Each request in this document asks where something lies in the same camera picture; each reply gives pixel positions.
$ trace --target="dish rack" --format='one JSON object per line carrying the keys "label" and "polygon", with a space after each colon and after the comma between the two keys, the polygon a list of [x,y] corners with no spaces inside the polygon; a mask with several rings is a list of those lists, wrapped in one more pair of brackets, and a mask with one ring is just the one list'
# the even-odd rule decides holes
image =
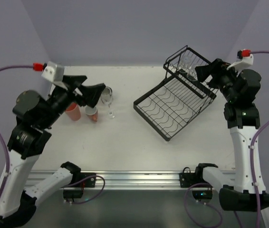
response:
{"label": "dish rack", "polygon": [[169,56],[163,65],[165,79],[134,101],[134,109],[166,141],[196,118],[216,98],[217,89],[200,83],[194,70],[210,61],[185,46]]}

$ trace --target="orange cup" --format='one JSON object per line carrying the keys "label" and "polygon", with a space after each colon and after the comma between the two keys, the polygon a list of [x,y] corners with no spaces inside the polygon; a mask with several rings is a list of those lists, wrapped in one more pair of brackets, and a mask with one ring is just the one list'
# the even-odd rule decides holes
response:
{"label": "orange cup", "polygon": [[65,111],[69,118],[73,121],[77,121],[81,118],[81,112],[77,103],[72,103]]}
{"label": "orange cup", "polygon": [[97,108],[96,107],[91,108],[89,106],[86,106],[85,107],[85,113],[86,113],[86,115],[88,116],[88,118],[90,120],[92,120],[93,122],[97,122],[98,111],[97,111]]}

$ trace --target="red cable plug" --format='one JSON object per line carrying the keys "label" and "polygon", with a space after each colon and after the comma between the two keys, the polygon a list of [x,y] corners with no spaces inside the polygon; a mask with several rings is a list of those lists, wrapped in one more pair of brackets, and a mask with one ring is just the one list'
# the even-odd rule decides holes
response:
{"label": "red cable plug", "polygon": [[241,53],[242,57],[249,57],[250,56],[250,50],[243,50]]}
{"label": "red cable plug", "polygon": [[43,71],[44,70],[44,64],[33,63],[33,70],[35,70],[35,71]]}

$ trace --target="tabletop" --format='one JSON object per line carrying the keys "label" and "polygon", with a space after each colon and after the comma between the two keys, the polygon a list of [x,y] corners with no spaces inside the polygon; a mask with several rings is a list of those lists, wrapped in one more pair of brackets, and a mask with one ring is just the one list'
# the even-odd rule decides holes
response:
{"label": "tabletop", "polygon": [[221,170],[235,168],[230,132],[224,119],[224,97],[217,98],[173,139],[166,142],[134,109],[133,102],[165,76],[161,66],[70,66],[65,75],[86,75],[84,85],[105,83],[113,90],[112,108],[98,103],[98,121],[82,117],[73,122],[63,114],[50,132],[34,170],[56,170],[66,161],[83,170],[181,171],[198,163],[215,163]]}

